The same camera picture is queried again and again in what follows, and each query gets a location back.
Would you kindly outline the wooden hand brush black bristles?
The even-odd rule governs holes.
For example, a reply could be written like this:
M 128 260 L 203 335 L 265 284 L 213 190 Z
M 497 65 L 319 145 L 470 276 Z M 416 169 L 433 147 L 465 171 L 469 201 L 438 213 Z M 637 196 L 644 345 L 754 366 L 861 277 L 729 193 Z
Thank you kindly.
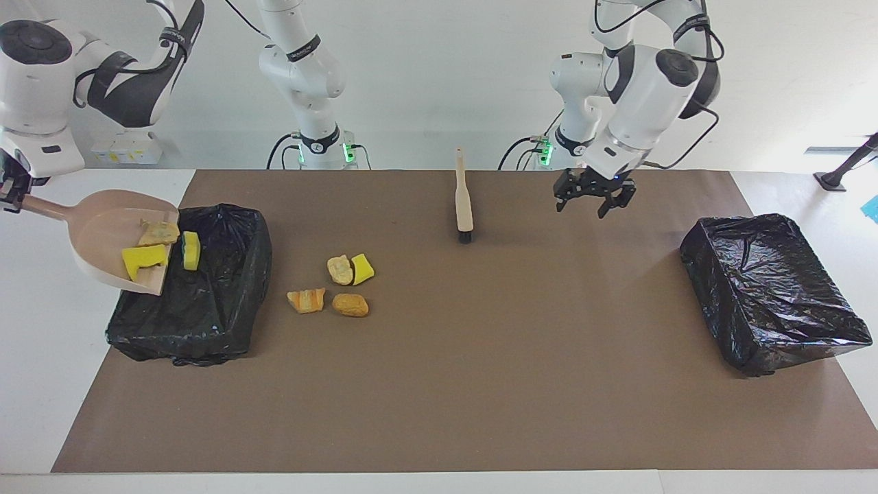
M 465 165 L 461 147 L 455 151 L 455 220 L 457 221 L 459 243 L 470 244 L 473 241 L 474 231 L 473 207 L 465 181 Z

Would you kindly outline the beige plastic dustpan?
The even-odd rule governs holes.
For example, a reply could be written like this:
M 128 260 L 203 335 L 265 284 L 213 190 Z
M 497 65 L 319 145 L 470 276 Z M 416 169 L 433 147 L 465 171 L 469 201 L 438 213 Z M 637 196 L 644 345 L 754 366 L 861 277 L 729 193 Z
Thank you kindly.
M 176 223 L 179 210 L 156 197 L 119 189 L 88 195 L 74 206 L 25 195 L 21 209 L 63 221 L 76 265 L 104 285 L 131 293 L 161 295 L 166 266 L 142 269 L 133 281 L 123 264 L 123 249 L 135 247 L 142 221 Z

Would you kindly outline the pale and orange croissant piece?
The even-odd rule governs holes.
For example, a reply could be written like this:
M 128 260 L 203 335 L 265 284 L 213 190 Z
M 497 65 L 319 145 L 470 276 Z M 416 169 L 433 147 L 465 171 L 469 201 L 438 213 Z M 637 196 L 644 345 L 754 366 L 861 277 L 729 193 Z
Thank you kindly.
M 173 245 L 180 237 L 178 225 L 173 222 L 141 220 L 142 234 L 136 247 Z

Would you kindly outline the brown bread roll piece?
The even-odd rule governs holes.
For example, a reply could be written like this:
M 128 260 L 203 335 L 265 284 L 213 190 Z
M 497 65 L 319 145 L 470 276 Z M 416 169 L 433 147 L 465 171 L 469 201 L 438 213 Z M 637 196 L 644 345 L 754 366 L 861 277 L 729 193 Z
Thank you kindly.
M 343 316 L 365 317 L 370 313 L 369 303 L 360 294 L 336 294 L 332 300 L 333 309 Z

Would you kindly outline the orange striped croissant piece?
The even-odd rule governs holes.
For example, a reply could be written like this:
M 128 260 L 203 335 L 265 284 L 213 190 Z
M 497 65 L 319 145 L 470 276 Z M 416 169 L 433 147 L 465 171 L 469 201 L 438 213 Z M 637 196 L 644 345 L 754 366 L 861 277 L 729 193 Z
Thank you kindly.
M 313 288 L 288 292 L 288 303 L 297 314 L 312 314 L 323 311 L 325 307 L 326 288 Z

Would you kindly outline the bin lined black bag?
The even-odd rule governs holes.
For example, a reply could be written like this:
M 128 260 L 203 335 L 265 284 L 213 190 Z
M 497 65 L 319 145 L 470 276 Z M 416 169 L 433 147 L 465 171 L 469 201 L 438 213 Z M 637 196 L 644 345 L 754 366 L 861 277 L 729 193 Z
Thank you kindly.
M 200 262 L 184 267 L 172 247 L 161 295 L 122 291 L 106 328 L 111 347 L 136 362 L 211 366 L 250 350 L 272 277 L 272 238 L 263 214 L 230 204 L 181 209 L 178 227 L 200 238 Z
M 746 377 L 874 342 L 786 215 L 702 217 L 678 251 L 722 357 Z

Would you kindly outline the brown paper table mat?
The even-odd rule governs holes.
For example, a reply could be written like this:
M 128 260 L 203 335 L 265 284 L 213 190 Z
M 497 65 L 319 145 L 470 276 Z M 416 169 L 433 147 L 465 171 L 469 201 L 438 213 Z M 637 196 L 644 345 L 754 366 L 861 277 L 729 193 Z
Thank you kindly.
M 555 210 L 551 172 L 199 171 L 182 205 L 261 211 L 272 277 L 251 350 L 196 368 L 110 350 L 55 472 L 878 469 L 836 360 L 743 378 L 678 245 L 750 215 L 727 172 L 646 171 L 627 209 Z M 329 257 L 375 275 L 338 285 Z M 323 311 L 286 294 L 326 288 Z M 365 317 L 332 307 L 360 294 Z

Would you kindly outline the white wall box cluster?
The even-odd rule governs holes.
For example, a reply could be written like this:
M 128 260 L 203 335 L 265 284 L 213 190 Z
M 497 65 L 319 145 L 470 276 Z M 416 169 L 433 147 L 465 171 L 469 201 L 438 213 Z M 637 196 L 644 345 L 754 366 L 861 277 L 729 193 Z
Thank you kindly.
M 148 130 L 125 130 L 97 139 L 91 154 L 100 165 L 158 165 L 163 149 Z

